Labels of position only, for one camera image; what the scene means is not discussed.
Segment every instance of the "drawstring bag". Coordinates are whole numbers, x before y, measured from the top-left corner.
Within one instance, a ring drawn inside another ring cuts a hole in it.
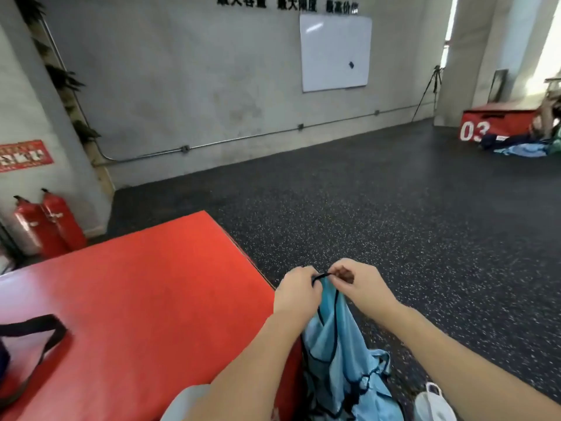
[[[8,350],[4,346],[2,337],[23,337],[25,335],[46,331],[53,331],[53,334],[43,347],[39,361],[37,362],[37,365],[35,365],[35,368],[33,368],[33,371],[41,364],[45,354],[62,341],[66,334],[66,327],[62,324],[59,318],[52,314],[39,316],[24,322],[0,325],[0,384],[4,380],[8,371],[8,365],[10,364],[10,353],[8,353]],[[24,393],[31,376],[33,375],[33,371],[24,380],[24,382],[22,382],[18,388],[10,394],[10,396],[0,397],[0,413],[18,400]]]
[[[302,333],[307,395],[306,419],[403,421],[398,403],[382,381],[390,356],[369,350],[345,297],[323,274],[318,313]]]

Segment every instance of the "person's left arm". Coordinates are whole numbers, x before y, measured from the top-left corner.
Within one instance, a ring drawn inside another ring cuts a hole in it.
[[[267,421],[294,342],[321,302],[311,267],[288,272],[275,292],[273,314],[248,347],[211,383],[186,421]]]

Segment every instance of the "floor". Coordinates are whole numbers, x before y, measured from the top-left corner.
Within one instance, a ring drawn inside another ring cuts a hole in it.
[[[403,303],[561,403],[559,189],[560,157],[484,153],[421,121],[119,190],[108,234],[206,210],[272,283],[374,264]],[[400,399],[413,393],[423,370],[354,313],[392,352]]]

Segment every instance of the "fire extinguisher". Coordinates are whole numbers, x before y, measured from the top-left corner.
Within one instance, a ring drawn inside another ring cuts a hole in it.
[[[88,244],[84,233],[76,219],[72,215],[70,208],[66,201],[58,195],[50,193],[47,189],[41,189],[43,192],[43,210],[52,219],[54,224],[57,225],[58,233],[66,242],[66,245],[72,250],[80,250],[85,248]]]
[[[14,198],[18,200],[14,214],[39,248],[41,255],[45,258],[53,258],[70,252],[60,237],[57,227],[47,219],[41,205],[32,204],[20,196],[14,196]]]

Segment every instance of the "whiteboard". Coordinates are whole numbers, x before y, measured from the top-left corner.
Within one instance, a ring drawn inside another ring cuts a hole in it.
[[[301,14],[304,92],[368,84],[371,36],[368,17]]]

